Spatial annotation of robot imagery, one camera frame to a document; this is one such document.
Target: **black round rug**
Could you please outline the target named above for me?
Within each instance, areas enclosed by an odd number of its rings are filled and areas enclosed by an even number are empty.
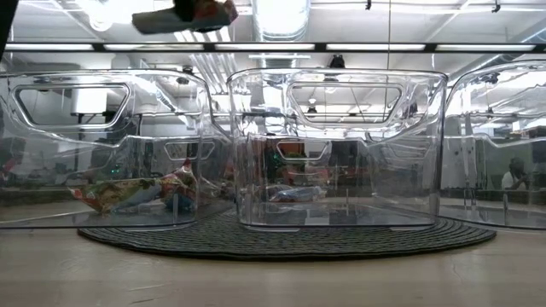
[[[440,218],[423,230],[381,228],[302,228],[264,232],[242,227],[233,211],[166,231],[79,229],[92,240],[139,252],[186,258],[232,260],[341,260],[386,258],[471,246],[496,232]]]

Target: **person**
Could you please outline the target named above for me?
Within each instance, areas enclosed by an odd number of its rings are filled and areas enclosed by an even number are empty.
[[[509,171],[502,177],[502,188],[506,190],[527,190],[528,181],[525,173],[525,164],[521,158],[512,158]]]

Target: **clear plastic bin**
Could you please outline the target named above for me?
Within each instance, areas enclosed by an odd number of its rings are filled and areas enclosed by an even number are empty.
[[[444,126],[440,214],[546,229],[546,61],[463,76]]]
[[[167,227],[233,205],[230,140],[199,78],[0,78],[0,228]]]
[[[446,77],[253,69],[229,79],[250,226],[423,226],[438,213]]]

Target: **fluorescent light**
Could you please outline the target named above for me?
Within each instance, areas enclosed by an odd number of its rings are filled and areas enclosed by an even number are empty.
[[[438,51],[531,51],[534,44],[440,44]]]
[[[313,50],[313,43],[219,43],[217,50]]]
[[[227,27],[220,29],[220,37],[222,38],[223,42],[231,42],[231,37],[229,36]]]
[[[186,38],[186,41],[189,42],[189,43],[195,41],[194,36],[191,35],[191,32],[188,31],[188,30],[182,31],[182,35],[184,36],[184,38]]]
[[[361,113],[305,113],[305,116],[307,117],[312,117],[312,118],[319,118],[319,117],[333,117],[333,118],[338,118],[338,117],[347,117],[347,118],[362,118],[362,116],[376,116],[376,115],[373,115],[373,114],[361,114]]]
[[[205,37],[203,36],[203,34],[198,33],[198,32],[194,32],[194,36],[195,36],[195,39],[196,39],[199,43],[205,42]]]
[[[326,50],[423,50],[422,43],[329,43]]]
[[[186,38],[184,38],[181,32],[174,32],[174,37],[177,39],[178,42],[184,43],[186,41]]]
[[[93,51],[90,43],[6,43],[6,51]]]
[[[504,128],[506,127],[506,124],[498,124],[498,123],[485,123],[483,125],[478,126],[478,128],[482,129],[497,129],[497,128]]]
[[[207,33],[206,35],[208,36],[208,40],[216,43],[218,41],[218,36],[216,35],[216,33],[216,31]]]
[[[153,50],[153,51],[171,51],[171,50],[203,50],[203,45],[198,43],[178,44],[178,43],[162,43],[162,44],[136,44],[136,43],[108,43],[104,48],[111,51],[132,51],[132,50]]]
[[[310,55],[249,55],[251,60],[297,60],[297,59],[310,59]]]
[[[484,8],[476,8],[476,9],[467,9],[468,5],[471,3],[471,1],[466,1],[463,5],[461,5],[458,9],[429,9],[425,8],[425,5],[422,5],[419,3],[418,5],[410,4],[410,3],[400,3],[396,6],[393,5],[392,7],[389,6],[389,3],[374,3],[373,10],[376,12],[388,12],[389,10],[393,13],[399,13],[399,14],[432,14],[432,15],[441,15],[441,14],[478,14],[478,13],[490,13],[491,12],[491,6],[487,3],[477,3],[477,5],[485,5]],[[366,2],[335,2],[330,1],[326,3],[313,3],[311,5],[311,9],[324,9],[324,10],[364,10],[366,7]],[[237,7],[237,11],[243,12],[243,9],[239,6]],[[543,12],[544,9],[534,9],[534,8],[513,8],[511,6],[505,7],[502,6],[502,11],[504,12]],[[239,13],[239,15],[242,14],[252,14],[248,13],[246,10],[244,13]]]

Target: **table surface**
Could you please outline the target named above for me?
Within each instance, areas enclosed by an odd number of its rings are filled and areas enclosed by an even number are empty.
[[[0,232],[2,306],[546,306],[546,233],[451,252],[241,263],[129,252],[73,229]]]

